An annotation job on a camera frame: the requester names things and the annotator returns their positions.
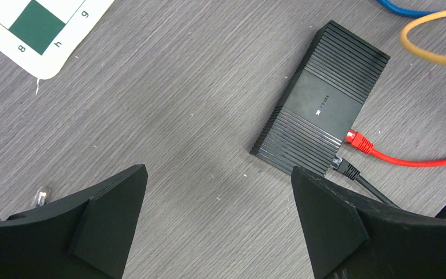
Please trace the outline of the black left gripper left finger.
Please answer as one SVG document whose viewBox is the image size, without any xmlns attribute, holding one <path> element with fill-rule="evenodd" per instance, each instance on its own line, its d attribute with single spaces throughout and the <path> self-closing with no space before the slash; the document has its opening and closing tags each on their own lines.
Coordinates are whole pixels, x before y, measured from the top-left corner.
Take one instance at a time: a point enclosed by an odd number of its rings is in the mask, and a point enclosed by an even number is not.
<svg viewBox="0 0 446 279">
<path fill-rule="evenodd" d="M 0 278 L 121 278 L 147 180 L 146 167 L 135 164 L 0 220 Z"/>
</svg>

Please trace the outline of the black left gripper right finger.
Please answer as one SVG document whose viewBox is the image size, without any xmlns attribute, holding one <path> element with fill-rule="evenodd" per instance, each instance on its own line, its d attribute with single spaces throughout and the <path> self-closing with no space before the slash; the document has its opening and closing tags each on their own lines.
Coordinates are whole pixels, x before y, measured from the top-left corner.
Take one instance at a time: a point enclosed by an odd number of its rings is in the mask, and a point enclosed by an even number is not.
<svg viewBox="0 0 446 279">
<path fill-rule="evenodd" d="M 446 278 L 446 219 L 394 208 L 298 166 L 291 183 L 315 278 Z"/>
</svg>

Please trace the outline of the black network switch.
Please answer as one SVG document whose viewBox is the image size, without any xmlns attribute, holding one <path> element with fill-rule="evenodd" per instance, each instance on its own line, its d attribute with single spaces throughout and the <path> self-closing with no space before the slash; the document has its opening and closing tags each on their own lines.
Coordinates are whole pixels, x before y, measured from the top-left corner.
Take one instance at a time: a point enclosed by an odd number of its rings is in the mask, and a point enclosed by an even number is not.
<svg viewBox="0 0 446 279">
<path fill-rule="evenodd" d="M 324 176 L 390 57 L 329 21 L 313 37 L 250 153 Z"/>
</svg>

